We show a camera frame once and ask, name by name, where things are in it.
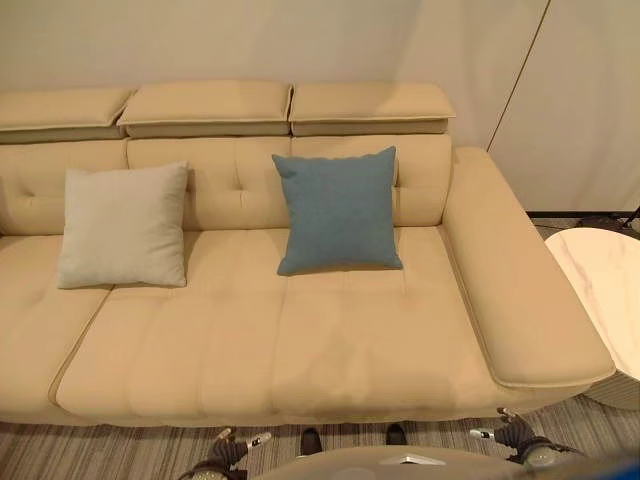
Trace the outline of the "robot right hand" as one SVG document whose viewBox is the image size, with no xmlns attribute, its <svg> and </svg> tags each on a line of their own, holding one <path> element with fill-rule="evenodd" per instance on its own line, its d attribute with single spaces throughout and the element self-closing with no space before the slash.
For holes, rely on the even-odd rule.
<svg viewBox="0 0 640 480">
<path fill-rule="evenodd" d="M 474 428 L 469 431 L 472 438 L 491 440 L 516 451 L 509 457 L 510 461 L 523 463 L 526 449 L 536 439 L 532 427 L 517 413 L 505 407 L 498 407 L 497 413 L 503 425 L 495 430 L 488 428 Z"/>
</svg>

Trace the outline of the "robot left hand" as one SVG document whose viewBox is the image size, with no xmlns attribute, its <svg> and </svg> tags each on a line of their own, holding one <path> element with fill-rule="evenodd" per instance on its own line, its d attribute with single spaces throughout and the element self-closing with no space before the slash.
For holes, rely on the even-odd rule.
<svg viewBox="0 0 640 480">
<path fill-rule="evenodd" d="M 210 449 L 209 460 L 215 465 L 230 469 L 238 464 L 249 451 L 271 441 L 271 432 L 261 432 L 249 439 L 237 440 L 232 428 L 223 429 L 214 439 Z"/>
</svg>

